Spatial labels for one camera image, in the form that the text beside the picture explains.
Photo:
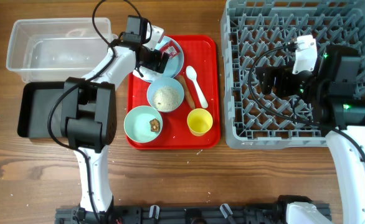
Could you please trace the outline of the red white wrapper tissue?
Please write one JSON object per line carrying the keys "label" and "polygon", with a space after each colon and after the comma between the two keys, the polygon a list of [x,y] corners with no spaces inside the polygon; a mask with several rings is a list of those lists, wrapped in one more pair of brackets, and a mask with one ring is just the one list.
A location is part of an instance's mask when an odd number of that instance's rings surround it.
{"label": "red white wrapper tissue", "polygon": [[179,47],[174,43],[173,40],[170,40],[169,42],[167,42],[166,44],[164,44],[160,48],[160,51],[163,54],[168,54],[169,55],[169,58],[173,58],[173,57],[179,55],[179,53],[180,53]]}

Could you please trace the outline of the light blue bowl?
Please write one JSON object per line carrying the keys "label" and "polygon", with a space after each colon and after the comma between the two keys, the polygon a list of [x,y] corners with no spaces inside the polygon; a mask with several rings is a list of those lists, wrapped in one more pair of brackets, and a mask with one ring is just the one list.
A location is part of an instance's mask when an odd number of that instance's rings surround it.
{"label": "light blue bowl", "polygon": [[146,97],[153,108],[168,113],[182,104],[184,89],[174,78],[160,78],[149,85]]}

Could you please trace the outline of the white rice pile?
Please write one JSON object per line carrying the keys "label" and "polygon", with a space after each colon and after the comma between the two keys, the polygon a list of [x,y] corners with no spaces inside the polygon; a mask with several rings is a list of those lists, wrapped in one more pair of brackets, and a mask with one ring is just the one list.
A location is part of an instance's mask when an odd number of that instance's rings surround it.
{"label": "white rice pile", "polygon": [[170,112],[180,105],[179,92],[170,86],[163,86],[155,91],[153,104],[158,111]]}

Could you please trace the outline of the mint green bowl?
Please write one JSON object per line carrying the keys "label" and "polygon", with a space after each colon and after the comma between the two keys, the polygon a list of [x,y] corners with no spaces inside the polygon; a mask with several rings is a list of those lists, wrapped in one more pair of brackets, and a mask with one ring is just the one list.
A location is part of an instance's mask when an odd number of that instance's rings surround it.
{"label": "mint green bowl", "polygon": [[[161,123],[160,132],[151,132],[149,122],[156,118]],[[125,134],[134,142],[148,143],[155,140],[163,128],[161,114],[151,106],[137,106],[128,112],[124,120]]]}

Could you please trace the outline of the brown food scrap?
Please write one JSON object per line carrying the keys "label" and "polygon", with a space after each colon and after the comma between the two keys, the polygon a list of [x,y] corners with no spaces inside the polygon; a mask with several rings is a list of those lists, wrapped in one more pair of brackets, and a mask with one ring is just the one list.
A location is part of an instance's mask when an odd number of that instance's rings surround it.
{"label": "brown food scrap", "polygon": [[161,123],[159,120],[157,120],[156,118],[152,119],[150,122],[149,122],[150,126],[151,126],[151,132],[154,132],[154,133],[158,133],[160,132],[160,129],[161,129]]}

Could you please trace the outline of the yellow plastic cup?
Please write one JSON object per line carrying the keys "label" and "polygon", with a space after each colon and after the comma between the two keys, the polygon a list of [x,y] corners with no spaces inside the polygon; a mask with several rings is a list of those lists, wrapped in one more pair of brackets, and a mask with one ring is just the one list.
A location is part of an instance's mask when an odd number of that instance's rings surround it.
{"label": "yellow plastic cup", "polygon": [[192,110],[187,116],[187,125],[194,136],[203,136],[213,125],[213,117],[203,108]]}

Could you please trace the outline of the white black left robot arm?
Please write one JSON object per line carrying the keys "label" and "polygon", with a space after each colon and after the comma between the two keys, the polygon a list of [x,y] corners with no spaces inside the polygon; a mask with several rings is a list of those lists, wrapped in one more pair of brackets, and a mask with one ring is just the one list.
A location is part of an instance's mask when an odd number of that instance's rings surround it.
{"label": "white black left robot arm", "polygon": [[157,50],[164,30],[141,14],[129,15],[126,31],[106,40],[104,59],[82,78],[70,77],[47,118],[49,136],[74,152],[82,198],[69,223],[121,223],[108,179],[108,150],[116,132],[116,89],[133,72],[162,74],[169,60]]}

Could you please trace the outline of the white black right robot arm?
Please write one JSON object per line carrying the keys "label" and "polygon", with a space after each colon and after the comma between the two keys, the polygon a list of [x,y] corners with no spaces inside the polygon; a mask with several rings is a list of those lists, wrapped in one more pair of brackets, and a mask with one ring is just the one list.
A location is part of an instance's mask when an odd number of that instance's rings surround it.
{"label": "white black right robot arm", "polygon": [[248,79],[257,78],[263,94],[298,95],[314,109],[314,121],[303,124],[326,131],[345,223],[365,223],[365,102],[355,97],[361,64],[358,51],[342,45],[325,48],[320,64],[315,42],[290,42],[292,67],[260,67],[254,60]]}

